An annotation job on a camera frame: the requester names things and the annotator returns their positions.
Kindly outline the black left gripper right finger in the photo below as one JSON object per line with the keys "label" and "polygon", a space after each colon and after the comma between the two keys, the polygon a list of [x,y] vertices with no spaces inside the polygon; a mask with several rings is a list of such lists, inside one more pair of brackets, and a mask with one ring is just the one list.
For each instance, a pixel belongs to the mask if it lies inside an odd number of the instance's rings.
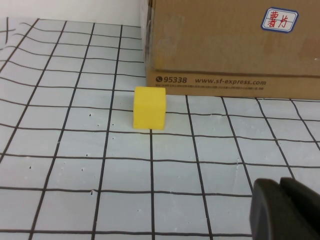
{"label": "black left gripper right finger", "polygon": [[320,238],[320,195],[301,182],[288,177],[280,180],[280,187],[292,205],[295,219],[300,225],[297,231],[303,240]]}

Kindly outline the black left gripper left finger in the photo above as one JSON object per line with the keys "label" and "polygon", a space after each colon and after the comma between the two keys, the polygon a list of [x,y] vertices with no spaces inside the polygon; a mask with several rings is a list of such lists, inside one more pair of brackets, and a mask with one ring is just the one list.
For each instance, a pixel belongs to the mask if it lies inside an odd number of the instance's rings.
{"label": "black left gripper left finger", "polygon": [[270,179],[254,182],[249,215],[254,240],[302,240],[304,226],[288,195]]}

